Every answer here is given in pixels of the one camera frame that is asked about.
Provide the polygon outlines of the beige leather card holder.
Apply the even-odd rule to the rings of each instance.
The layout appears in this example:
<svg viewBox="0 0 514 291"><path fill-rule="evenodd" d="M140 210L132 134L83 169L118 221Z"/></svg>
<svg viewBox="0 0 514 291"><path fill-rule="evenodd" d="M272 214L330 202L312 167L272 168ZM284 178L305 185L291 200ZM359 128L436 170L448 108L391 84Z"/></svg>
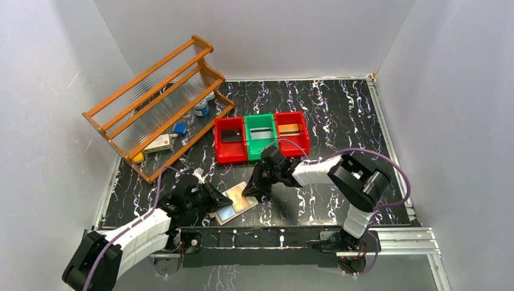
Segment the beige leather card holder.
<svg viewBox="0 0 514 291"><path fill-rule="evenodd" d="M214 213L209 213L210 218L215 218L219 225L224 225L229 221L235 219L237 216L242 215L244 212L250 210L259 204L259 201L253 196L243 196L242 192L246 188L246 182L240 182L222 192L222 194L232 201L229 206L221 207Z"/></svg>

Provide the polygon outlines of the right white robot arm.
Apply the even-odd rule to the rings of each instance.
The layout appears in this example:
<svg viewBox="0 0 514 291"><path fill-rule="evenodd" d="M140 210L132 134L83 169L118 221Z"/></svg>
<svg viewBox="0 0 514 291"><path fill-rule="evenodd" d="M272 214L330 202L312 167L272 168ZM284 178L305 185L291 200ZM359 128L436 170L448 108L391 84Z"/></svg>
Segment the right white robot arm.
<svg viewBox="0 0 514 291"><path fill-rule="evenodd" d="M314 247L323 252L357 251L365 243L368 228L378 203L389 185L390 176L357 153L342 153L311 161L289 158L275 146L264 149L250 180L242 191L245 197L269 195L272 185L287 187L329 184L337 187L350 206L338 233L320 235Z"/></svg>

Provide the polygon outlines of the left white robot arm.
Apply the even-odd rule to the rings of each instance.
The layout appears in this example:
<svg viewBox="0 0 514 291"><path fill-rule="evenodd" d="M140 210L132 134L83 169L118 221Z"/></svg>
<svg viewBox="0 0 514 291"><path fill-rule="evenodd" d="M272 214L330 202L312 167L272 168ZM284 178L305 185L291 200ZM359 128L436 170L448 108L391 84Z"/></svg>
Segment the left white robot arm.
<svg viewBox="0 0 514 291"><path fill-rule="evenodd" d="M141 217L115 230L86 234L62 281L73 290L112 290L121 275L151 254L161 250L183 254L190 240L181 238L180 223L188 214L213 213L232 203L211 183L184 175Z"/></svg>

